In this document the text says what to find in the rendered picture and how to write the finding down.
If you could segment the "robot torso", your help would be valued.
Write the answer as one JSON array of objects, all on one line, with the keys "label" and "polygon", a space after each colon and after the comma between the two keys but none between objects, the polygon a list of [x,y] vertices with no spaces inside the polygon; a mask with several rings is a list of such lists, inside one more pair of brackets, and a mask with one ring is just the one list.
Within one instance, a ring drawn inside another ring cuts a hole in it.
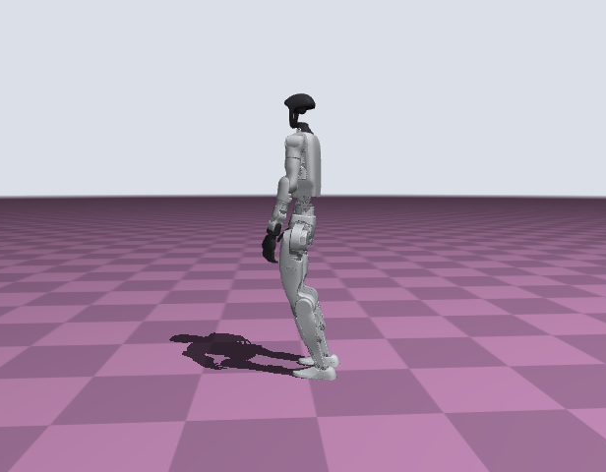
[{"label": "robot torso", "polygon": [[305,136],[305,149],[301,153],[298,189],[291,194],[293,199],[303,198],[303,202],[295,202],[295,213],[291,215],[289,229],[293,228],[295,224],[304,225],[309,233],[308,240],[310,240],[316,230],[316,216],[314,207],[310,203],[310,197],[321,195],[321,147],[317,136],[301,132],[300,128],[292,135]]}]

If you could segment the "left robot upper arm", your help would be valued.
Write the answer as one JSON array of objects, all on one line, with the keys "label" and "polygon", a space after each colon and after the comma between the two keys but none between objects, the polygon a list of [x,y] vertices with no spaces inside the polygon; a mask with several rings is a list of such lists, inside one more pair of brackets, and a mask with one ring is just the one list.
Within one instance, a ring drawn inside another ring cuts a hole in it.
[{"label": "left robot upper arm", "polygon": [[290,135],[285,140],[285,170],[286,178],[289,180],[288,194],[292,194],[298,189],[298,175],[300,170],[301,153],[305,149],[305,136]]}]

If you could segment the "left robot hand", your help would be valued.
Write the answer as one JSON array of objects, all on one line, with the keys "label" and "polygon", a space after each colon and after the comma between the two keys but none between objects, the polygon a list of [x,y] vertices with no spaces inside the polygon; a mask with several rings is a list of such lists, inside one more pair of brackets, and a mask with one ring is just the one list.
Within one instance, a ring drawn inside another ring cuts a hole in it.
[{"label": "left robot hand", "polygon": [[270,231],[269,229],[267,229],[267,233],[268,235],[265,237],[263,244],[262,244],[262,248],[263,248],[263,256],[264,258],[273,264],[277,264],[278,261],[275,260],[274,258],[274,250],[275,250],[275,245],[276,245],[276,236],[279,236],[280,234],[280,230],[281,230],[281,224],[278,223],[275,228],[274,231]]}]

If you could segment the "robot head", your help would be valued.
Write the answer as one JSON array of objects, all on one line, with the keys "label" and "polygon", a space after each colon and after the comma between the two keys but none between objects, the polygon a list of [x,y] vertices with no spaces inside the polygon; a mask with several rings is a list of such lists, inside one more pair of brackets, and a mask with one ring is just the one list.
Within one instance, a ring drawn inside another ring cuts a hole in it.
[{"label": "robot head", "polygon": [[[289,108],[289,124],[292,129],[300,128],[301,132],[313,134],[307,123],[297,122],[299,114],[304,114],[306,110],[314,109],[316,104],[314,99],[304,93],[294,94],[289,97],[284,104]],[[293,118],[294,114],[294,118]],[[314,135],[314,134],[313,134]]]}]

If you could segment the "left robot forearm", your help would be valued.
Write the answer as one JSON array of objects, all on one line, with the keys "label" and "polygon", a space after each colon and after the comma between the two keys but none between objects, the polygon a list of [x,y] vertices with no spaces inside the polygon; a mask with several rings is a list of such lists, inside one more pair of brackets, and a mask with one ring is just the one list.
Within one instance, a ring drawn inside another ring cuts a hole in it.
[{"label": "left robot forearm", "polygon": [[[286,177],[282,177],[278,182],[277,188],[277,200],[272,212],[272,218],[268,223],[268,229],[274,231],[275,226],[280,223],[281,229],[283,221],[286,219],[289,204],[291,204],[292,198],[288,196],[289,191],[289,180]],[[281,230],[280,230],[281,231]]]}]

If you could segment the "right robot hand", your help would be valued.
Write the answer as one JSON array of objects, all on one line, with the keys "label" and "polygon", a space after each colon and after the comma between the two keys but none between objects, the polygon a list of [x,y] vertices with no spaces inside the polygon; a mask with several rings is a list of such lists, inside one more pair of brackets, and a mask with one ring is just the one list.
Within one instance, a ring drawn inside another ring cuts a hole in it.
[{"label": "right robot hand", "polygon": [[[291,217],[290,217],[290,218],[291,218]],[[290,221],[290,220],[289,220],[289,221]],[[288,223],[288,226],[289,226],[289,223]],[[285,230],[288,230],[288,229],[289,229],[289,227],[288,227],[288,228],[286,228]],[[284,233],[284,232],[283,232],[283,233]],[[276,242],[279,242],[279,241],[280,241],[280,239],[281,239],[281,238],[282,238],[282,236],[283,236],[283,233],[282,233],[282,234],[281,234],[281,235],[280,235],[280,236],[277,238],[277,241],[276,241]]]}]

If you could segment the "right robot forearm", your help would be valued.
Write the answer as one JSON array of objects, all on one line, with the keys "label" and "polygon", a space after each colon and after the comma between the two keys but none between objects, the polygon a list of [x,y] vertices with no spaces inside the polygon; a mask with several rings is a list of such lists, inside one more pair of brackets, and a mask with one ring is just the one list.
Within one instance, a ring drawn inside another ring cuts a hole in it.
[{"label": "right robot forearm", "polygon": [[[303,202],[303,198],[297,198],[297,201]],[[307,201],[306,201],[307,203]],[[293,209],[293,214],[295,213],[295,208]]]}]

